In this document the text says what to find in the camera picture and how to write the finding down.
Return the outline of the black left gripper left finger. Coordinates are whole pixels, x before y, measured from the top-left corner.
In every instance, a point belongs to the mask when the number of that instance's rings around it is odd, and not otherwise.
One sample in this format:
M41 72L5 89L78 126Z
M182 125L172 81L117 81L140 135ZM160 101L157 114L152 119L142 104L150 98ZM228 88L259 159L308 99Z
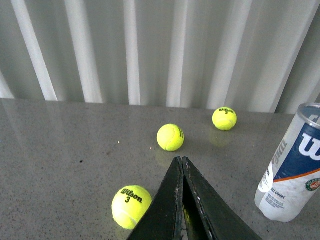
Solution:
M151 206L129 235L129 240L180 240L182 237L184 173L176 156Z

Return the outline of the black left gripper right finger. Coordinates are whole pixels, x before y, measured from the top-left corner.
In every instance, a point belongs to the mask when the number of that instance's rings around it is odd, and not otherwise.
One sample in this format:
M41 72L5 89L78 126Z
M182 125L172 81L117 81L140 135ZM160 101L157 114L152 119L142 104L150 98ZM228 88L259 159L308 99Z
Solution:
M182 158L183 210L190 240L260 240L188 157Z

